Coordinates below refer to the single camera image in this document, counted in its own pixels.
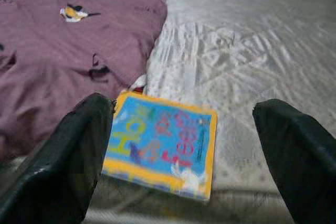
bird print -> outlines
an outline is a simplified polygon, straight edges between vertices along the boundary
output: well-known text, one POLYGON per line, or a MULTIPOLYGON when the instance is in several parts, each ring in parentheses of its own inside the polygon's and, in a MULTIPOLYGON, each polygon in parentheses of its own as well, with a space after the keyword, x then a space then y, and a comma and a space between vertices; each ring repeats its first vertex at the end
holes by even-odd
POLYGON ((87 13, 83 10, 83 7, 78 5, 78 6, 72 6, 72 5, 67 5, 67 7, 62 8, 60 10, 60 15, 63 16, 66 22, 70 23, 75 23, 79 22, 84 18, 94 16, 94 15, 100 15, 100 13, 87 13))

bed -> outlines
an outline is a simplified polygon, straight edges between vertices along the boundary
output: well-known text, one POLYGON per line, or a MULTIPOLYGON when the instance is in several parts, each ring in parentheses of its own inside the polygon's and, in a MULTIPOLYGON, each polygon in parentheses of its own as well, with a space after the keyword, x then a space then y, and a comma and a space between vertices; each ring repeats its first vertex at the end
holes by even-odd
POLYGON ((85 223, 293 223, 254 125, 278 98, 336 135, 334 0, 167 0, 146 93, 218 112, 207 206, 103 177, 85 223))

purple fabric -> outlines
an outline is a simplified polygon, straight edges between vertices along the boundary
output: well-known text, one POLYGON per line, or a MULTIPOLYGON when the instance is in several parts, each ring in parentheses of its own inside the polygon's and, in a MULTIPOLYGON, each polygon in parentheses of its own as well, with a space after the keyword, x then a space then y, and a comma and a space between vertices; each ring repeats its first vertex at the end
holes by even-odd
POLYGON ((162 0, 0 0, 0 162, 28 154, 80 100, 145 73, 162 0), (68 4, 99 13, 77 23, 68 4))

colorful book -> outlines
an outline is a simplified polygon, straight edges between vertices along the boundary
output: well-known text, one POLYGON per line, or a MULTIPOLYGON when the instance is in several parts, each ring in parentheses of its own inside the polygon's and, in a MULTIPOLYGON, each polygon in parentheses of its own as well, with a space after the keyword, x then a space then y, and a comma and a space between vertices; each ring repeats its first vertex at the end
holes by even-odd
POLYGON ((182 197, 209 200, 216 113, 123 92, 103 173, 182 197))

white bed sheet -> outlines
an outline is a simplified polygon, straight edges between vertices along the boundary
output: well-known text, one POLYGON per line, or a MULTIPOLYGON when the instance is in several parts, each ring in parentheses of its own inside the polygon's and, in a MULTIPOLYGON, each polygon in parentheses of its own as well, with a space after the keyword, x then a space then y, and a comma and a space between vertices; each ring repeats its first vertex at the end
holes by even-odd
POLYGON ((276 192, 252 110, 278 98, 336 135, 336 1, 167 4, 147 94, 217 111, 214 190, 276 192))

